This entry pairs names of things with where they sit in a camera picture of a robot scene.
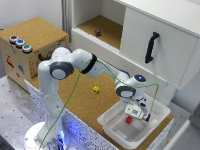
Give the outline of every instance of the black handle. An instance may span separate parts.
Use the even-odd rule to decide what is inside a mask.
[[[44,57],[42,56],[42,54],[39,54],[39,55],[38,55],[38,58],[39,58],[41,61],[50,60],[52,54],[53,54],[53,52],[49,52],[49,53],[47,54],[47,57],[46,57],[46,58],[44,58]]]
[[[148,49],[147,49],[147,54],[145,57],[145,63],[148,64],[149,62],[151,62],[153,60],[153,57],[151,57],[151,53],[153,50],[153,46],[154,46],[154,40],[157,39],[160,35],[156,32],[153,32],[153,36],[151,37],[150,41],[149,41],[149,45],[148,45]]]

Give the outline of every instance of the brown box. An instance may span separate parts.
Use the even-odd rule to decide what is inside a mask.
[[[10,37],[16,35],[32,46],[29,54],[10,44]],[[41,62],[38,54],[46,57],[59,45],[69,45],[69,35],[45,20],[36,17],[0,31],[0,49],[6,74],[28,91],[24,83],[37,76]]]

